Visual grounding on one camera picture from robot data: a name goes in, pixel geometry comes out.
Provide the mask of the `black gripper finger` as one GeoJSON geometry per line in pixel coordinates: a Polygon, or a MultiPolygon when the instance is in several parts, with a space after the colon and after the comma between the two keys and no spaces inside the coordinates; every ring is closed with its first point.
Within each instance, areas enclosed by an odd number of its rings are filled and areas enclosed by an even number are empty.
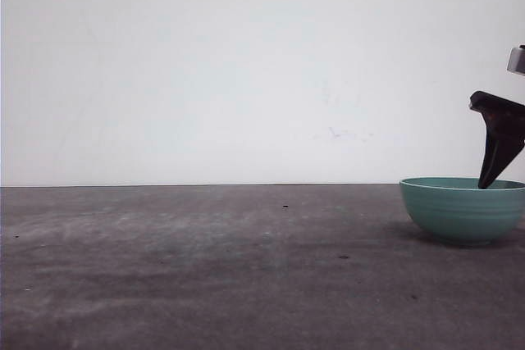
{"type": "Polygon", "coordinates": [[[469,109],[481,114],[486,144],[478,188],[487,189],[524,149],[524,105],[476,91],[469,109]]]}

